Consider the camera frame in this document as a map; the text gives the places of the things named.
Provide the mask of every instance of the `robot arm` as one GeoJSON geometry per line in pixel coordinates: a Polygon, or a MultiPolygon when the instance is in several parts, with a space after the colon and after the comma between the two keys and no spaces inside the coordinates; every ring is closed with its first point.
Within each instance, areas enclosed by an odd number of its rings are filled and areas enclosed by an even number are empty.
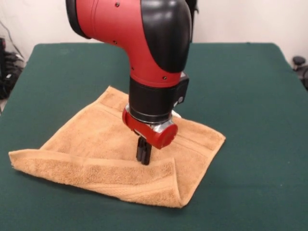
{"type": "Polygon", "coordinates": [[[77,34],[126,51],[130,84],[123,122],[140,135],[137,159],[149,164],[152,145],[158,149],[169,145],[178,131],[172,110],[184,101],[189,83],[183,73],[192,35],[187,3],[66,0],[66,8],[77,34]]]}

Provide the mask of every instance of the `orange towel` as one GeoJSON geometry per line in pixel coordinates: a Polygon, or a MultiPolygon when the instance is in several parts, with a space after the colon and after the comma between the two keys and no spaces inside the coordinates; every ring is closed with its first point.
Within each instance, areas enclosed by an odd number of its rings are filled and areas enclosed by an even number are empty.
{"type": "Polygon", "coordinates": [[[138,137],[122,122],[128,95],[109,87],[40,149],[9,152],[19,171],[127,202],[184,207],[225,141],[219,132],[174,118],[179,132],[168,147],[152,149],[149,166],[136,160],[138,137]]]}

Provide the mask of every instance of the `white wall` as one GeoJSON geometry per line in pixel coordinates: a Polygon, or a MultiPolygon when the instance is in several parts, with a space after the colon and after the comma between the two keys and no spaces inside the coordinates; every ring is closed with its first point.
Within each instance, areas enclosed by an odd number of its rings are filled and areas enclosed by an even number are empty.
{"type": "MultiPolygon", "coordinates": [[[[199,0],[194,42],[274,42],[308,59],[308,0],[199,0]]],[[[0,0],[0,20],[26,59],[38,43],[88,42],[70,28],[65,0],[0,0]]],[[[0,35],[7,35],[0,26],[0,35]]]]}

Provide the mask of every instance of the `cable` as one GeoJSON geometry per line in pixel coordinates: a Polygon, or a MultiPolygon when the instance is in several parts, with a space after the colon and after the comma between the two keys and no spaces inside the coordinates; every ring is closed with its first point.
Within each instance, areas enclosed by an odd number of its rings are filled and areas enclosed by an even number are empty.
{"type": "Polygon", "coordinates": [[[19,51],[19,49],[15,46],[14,42],[13,42],[13,39],[12,39],[12,36],[11,36],[11,33],[10,33],[10,30],[3,24],[3,22],[0,20],[0,24],[3,26],[3,28],[8,32],[8,35],[9,35],[9,39],[12,43],[12,45],[14,46],[15,50],[18,52],[18,54],[23,58],[23,55],[21,54],[21,52],[19,51]]]}

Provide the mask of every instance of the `green table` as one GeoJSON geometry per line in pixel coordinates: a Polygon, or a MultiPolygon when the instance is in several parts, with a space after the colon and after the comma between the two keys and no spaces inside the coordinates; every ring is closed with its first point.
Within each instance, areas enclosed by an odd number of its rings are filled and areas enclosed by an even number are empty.
{"type": "Polygon", "coordinates": [[[11,168],[109,85],[128,91],[117,47],[36,46],[0,117],[0,230],[308,230],[308,95],[280,49],[193,44],[186,72],[177,111],[226,142],[184,209],[130,204],[11,168]]]}

